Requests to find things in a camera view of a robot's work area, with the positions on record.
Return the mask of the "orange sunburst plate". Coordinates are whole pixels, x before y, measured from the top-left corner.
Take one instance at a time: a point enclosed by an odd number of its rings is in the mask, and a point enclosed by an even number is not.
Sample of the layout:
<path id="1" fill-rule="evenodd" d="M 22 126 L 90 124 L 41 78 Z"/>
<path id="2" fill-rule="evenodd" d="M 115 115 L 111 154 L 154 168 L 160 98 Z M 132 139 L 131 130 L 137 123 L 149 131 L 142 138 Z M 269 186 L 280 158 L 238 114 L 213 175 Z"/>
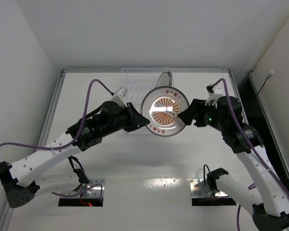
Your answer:
<path id="1" fill-rule="evenodd" d="M 186 124 L 178 115 L 189 107 L 186 96 L 174 87 L 157 87 L 151 90 L 141 104 L 141 115 L 149 119 L 146 128 L 160 137 L 179 134 Z"/>

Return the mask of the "blue rimmed white plate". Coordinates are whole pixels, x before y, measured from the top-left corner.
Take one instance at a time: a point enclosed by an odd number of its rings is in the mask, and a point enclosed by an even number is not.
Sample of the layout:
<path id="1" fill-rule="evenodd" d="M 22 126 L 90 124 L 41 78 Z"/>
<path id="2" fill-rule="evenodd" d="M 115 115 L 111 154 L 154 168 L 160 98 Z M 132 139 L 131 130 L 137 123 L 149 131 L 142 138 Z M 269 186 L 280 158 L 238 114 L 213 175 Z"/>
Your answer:
<path id="1" fill-rule="evenodd" d="M 171 71 L 168 71 L 168 86 L 169 87 L 172 87 L 173 86 L 173 76 L 172 76 L 172 73 Z"/>

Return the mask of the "green rimmed white plate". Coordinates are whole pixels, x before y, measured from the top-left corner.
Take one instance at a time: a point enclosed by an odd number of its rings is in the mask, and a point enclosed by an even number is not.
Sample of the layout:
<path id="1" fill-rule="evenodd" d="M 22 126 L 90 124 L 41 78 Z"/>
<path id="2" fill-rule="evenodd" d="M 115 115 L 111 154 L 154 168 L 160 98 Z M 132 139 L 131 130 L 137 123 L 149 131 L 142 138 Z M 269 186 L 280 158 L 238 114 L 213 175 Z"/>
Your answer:
<path id="1" fill-rule="evenodd" d="M 156 87 L 169 87 L 168 86 L 168 73 L 163 72 L 158 78 Z"/>

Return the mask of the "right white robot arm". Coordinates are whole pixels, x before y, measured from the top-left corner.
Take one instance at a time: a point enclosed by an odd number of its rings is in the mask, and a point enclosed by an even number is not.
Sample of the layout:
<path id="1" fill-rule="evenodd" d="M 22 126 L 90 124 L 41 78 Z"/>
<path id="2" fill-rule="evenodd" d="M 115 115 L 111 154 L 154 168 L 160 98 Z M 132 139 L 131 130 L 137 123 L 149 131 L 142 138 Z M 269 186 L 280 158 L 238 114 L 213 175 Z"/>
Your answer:
<path id="1" fill-rule="evenodd" d="M 211 103 L 194 99 L 178 117 L 186 125 L 210 126 L 220 131 L 259 193 L 248 190 L 223 168 L 207 174 L 204 188 L 230 196 L 251 215 L 258 230 L 282 231 L 289 227 L 289 192 L 276 175 L 258 131 L 244 123 L 241 114 L 239 99 L 222 96 Z"/>

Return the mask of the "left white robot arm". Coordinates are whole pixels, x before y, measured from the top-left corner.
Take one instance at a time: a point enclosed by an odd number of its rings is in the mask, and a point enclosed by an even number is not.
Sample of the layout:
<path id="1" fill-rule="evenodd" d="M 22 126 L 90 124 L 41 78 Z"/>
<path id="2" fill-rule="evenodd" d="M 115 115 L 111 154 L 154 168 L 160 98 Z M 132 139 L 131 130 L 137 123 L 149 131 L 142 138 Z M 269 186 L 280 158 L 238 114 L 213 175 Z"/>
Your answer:
<path id="1" fill-rule="evenodd" d="M 0 181 L 9 206 L 18 208 L 30 202 L 41 191 L 37 178 L 64 159 L 100 144 L 104 137 L 119 130 L 132 132 L 149 123 L 132 103 L 120 106 L 106 101 L 28 157 L 13 163 L 0 162 Z"/>

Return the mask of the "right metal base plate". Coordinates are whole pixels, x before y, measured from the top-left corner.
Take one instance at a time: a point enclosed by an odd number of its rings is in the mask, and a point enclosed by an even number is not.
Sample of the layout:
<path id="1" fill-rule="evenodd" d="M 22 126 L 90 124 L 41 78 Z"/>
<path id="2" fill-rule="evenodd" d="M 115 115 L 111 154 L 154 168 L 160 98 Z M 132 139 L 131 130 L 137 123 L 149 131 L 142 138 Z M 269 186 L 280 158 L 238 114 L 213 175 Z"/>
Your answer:
<path id="1" fill-rule="evenodd" d="M 191 178 L 189 179 L 190 183 L 190 192 L 191 197 L 196 199 L 226 199 L 229 198 L 227 194 L 222 191 L 211 191 L 208 187 L 205 186 L 203 178 Z"/>

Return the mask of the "metal base plate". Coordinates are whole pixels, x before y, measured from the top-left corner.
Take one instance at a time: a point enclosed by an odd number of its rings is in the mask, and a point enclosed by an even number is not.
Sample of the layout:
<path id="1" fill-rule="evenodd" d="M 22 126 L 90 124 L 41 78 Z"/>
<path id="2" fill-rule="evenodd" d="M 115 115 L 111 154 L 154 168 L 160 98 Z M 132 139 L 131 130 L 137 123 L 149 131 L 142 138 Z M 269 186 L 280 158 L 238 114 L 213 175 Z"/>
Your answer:
<path id="1" fill-rule="evenodd" d="M 205 186 L 203 178 L 191 178 L 189 179 L 190 183 L 190 192 L 191 197 L 196 199 L 226 199 L 229 198 L 227 194 L 222 191 L 211 191 L 208 187 Z"/>
<path id="2" fill-rule="evenodd" d="M 59 196 L 62 198 L 74 198 L 82 195 L 84 199 L 103 199 L 105 191 L 104 179 L 93 179 L 87 185 L 80 185 L 73 191 L 61 191 Z"/>

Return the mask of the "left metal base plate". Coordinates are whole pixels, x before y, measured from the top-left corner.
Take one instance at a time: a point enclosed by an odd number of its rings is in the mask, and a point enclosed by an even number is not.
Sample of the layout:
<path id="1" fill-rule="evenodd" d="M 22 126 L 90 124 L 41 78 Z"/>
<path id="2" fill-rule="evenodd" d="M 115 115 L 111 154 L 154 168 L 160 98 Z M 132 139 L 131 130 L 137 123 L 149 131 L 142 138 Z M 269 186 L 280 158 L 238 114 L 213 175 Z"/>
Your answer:
<path id="1" fill-rule="evenodd" d="M 87 185 L 80 185 L 73 191 L 61 191 L 59 196 L 62 198 L 74 198 L 82 195 L 84 199 L 103 199 L 105 191 L 104 179 L 93 179 Z"/>

